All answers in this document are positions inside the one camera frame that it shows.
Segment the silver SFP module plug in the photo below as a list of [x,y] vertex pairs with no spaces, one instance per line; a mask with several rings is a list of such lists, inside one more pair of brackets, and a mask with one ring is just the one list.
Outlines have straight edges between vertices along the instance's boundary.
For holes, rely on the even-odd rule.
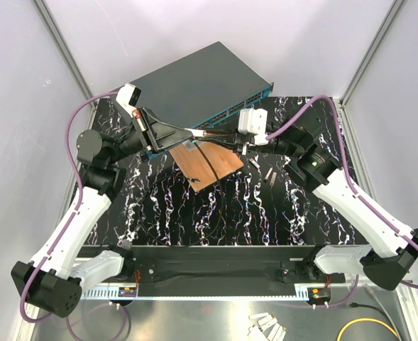
[[200,129],[190,129],[190,131],[194,137],[204,137],[207,134],[205,130]]

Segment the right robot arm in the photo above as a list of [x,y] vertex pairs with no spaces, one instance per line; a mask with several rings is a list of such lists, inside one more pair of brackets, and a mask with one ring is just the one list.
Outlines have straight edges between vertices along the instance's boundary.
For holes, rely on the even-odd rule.
[[238,126],[208,129],[204,138],[235,152],[253,150],[289,157],[286,171],[296,184],[330,205],[367,241],[366,245],[315,246],[296,266],[299,277],[320,281],[332,274],[366,276],[393,291],[418,259],[418,229],[395,219],[352,179],[346,156],[336,159],[319,143],[322,124],[292,117],[276,131],[258,110],[241,112]]

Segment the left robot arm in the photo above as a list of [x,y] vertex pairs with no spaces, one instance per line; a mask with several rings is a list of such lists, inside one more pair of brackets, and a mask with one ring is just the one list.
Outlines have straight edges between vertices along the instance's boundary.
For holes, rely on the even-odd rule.
[[54,232],[32,259],[16,262],[11,277],[21,295],[20,314],[29,323],[39,323],[26,312],[30,304],[48,315],[66,318],[83,293],[108,278],[127,281],[135,271],[133,253],[124,247],[102,251],[89,261],[75,259],[89,232],[109,209],[126,178],[115,164],[134,154],[147,156],[176,146],[193,137],[191,129],[159,120],[149,109],[134,109],[131,123],[120,136],[86,130],[77,138],[77,192]]

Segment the wooden board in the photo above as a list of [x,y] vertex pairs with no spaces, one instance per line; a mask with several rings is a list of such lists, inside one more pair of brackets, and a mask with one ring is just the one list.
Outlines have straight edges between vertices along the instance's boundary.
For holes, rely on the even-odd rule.
[[[231,150],[209,142],[197,142],[219,179],[223,179],[243,166],[243,161]],[[178,168],[186,178],[196,178],[199,183],[190,183],[192,189],[199,191],[216,184],[216,177],[199,149],[186,141],[169,150]]]

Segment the pile of white modules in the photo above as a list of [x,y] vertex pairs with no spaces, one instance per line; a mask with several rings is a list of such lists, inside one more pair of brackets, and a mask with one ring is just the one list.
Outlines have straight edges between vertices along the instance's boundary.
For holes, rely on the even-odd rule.
[[281,325],[274,313],[256,313],[248,316],[248,339],[252,341],[283,341],[287,328]]

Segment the dark teal network switch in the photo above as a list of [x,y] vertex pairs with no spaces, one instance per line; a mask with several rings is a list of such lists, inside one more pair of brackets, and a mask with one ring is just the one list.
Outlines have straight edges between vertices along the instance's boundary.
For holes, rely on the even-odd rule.
[[183,128],[214,126],[267,97],[267,82],[223,43],[215,42],[129,82],[138,107]]

